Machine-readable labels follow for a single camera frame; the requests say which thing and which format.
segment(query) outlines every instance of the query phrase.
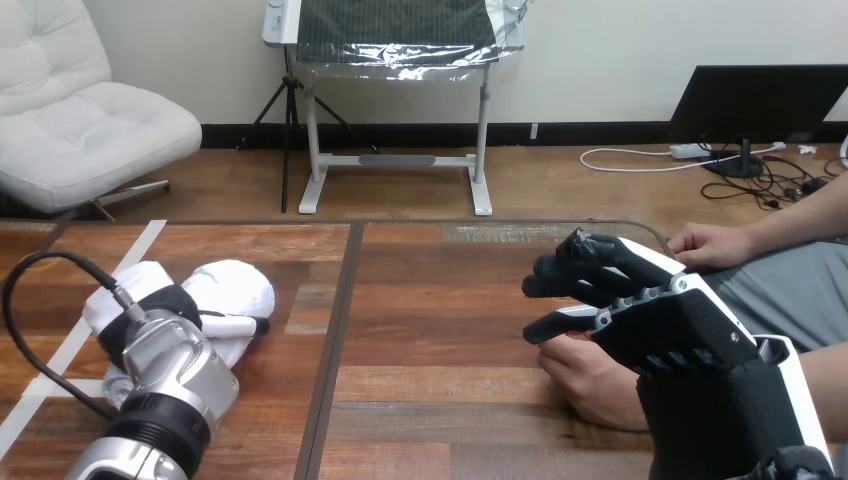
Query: wooden table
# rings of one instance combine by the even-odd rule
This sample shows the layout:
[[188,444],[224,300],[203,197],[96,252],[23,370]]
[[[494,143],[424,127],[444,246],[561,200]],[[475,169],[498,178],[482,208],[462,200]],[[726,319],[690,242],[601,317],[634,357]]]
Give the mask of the wooden table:
[[[524,298],[521,279],[577,226],[663,245],[627,223],[165,225],[143,258],[175,281],[234,258],[256,265],[277,295],[271,332],[235,367],[239,400],[195,478],[647,478],[650,438],[573,418],[521,339],[525,324],[563,304]],[[111,270],[144,229],[73,225],[53,248]],[[41,358],[94,288],[62,262],[25,276],[16,311]],[[6,418],[37,392],[24,392],[34,371],[0,333]],[[96,384],[106,366],[89,338],[64,373]],[[47,394],[0,479],[62,478],[105,426]]]

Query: computer monitor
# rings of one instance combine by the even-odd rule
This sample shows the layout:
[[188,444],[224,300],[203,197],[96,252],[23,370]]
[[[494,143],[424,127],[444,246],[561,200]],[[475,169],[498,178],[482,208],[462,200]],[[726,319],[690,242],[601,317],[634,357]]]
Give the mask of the computer monitor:
[[699,66],[671,119],[672,143],[725,143],[741,158],[705,165],[753,177],[751,143],[809,141],[848,88],[848,65]]

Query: baseboard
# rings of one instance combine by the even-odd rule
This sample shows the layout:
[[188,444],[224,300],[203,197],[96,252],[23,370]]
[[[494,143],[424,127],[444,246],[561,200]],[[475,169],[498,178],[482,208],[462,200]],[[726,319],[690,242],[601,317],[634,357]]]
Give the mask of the baseboard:
[[[490,146],[578,146],[644,145],[668,143],[669,122],[540,123],[535,139],[530,123],[489,125]],[[477,143],[477,124],[363,124],[351,127],[351,135],[341,125],[321,124],[321,148],[327,150],[361,148],[373,142],[378,147],[460,148]],[[283,148],[282,124],[203,125],[202,148]],[[825,122],[809,143],[839,143],[848,134],[848,122]],[[707,140],[720,142],[720,139]],[[306,127],[292,132],[292,148],[308,146]]]

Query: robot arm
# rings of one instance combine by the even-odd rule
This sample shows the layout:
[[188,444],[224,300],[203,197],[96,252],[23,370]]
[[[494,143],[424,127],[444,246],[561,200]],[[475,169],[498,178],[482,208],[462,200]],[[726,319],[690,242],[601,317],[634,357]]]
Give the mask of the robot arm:
[[791,341],[752,336],[684,265],[626,239],[577,230],[556,255],[537,260],[523,289],[588,304],[528,325],[528,342],[591,332],[639,374],[656,446],[653,479],[723,480],[782,448],[827,452]]
[[261,335],[267,319],[199,311],[158,263],[140,263],[116,280],[141,299],[143,320],[129,318],[103,289],[83,316],[134,388],[66,479],[187,480],[239,391],[207,336]]

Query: white cushion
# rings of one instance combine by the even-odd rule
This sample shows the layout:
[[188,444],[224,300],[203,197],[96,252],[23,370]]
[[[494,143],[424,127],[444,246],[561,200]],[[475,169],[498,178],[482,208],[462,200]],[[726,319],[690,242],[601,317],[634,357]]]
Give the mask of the white cushion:
[[99,83],[0,117],[0,191],[43,212],[88,201],[200,147],[194,116],[155,93]]
[[81,0],[0,0],[0,116],[111,79]]

